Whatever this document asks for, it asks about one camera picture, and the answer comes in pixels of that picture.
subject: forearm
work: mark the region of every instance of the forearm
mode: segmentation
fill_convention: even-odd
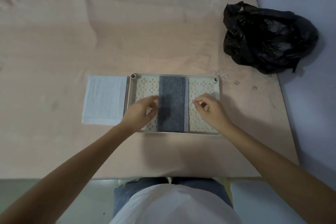
[[[49,173],[0,215],[0,223],[55,223],[132,132],[115,126]]]
[[[307,223],[335,223],[336,192],[233,124],[220,131]]]

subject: white plastic tray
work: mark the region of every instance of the white plastic tray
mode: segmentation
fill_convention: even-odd
[[[219,78],[213,75],[199,74],[155,74],[155,73],[132,73],[128,89],[129,105],[141,98],[159,94],[160,76],[182,76],[189,78],[189,133],[202,133],[218,135],[218,132],[211,128],[196,111],[192,101],[202,95],[209,93],[219,100]],[[150,133],[167,133],[157,131],[157,116],[147,124],[142,131]]]

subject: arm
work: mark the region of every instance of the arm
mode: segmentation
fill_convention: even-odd
[[[336,223],[333,189],[234,125],[221,103],[211,95],[204,94],[193,103],[202,118],[236,146],[307,223]]]
[[[159,96],[131,105],[117,126],[68,159],[16,200],[0,215],[0,224],[55,223],[92,176],[129,136],[151,121]],[[146,115],[147,108],[152,110]]]

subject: gray towel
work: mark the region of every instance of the gray towel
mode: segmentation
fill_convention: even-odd
[[[186,78],[179,76],[160,76],[159,110],[157,130],[161,132],[184,132],[186,98]]]

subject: jeans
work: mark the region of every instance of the jeans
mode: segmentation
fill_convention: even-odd
[[[166,177],[145,177],[130,181],[114,190],[114,210],[113,217],[123,208],[130,198],[137,192],[153,185],[169,183]],[[179,184],[195,189],[202,189],[211,192],[221,198],[229,206],[232,206],[230,198],[224,186],[214,179],[174,177],[171,184]]]

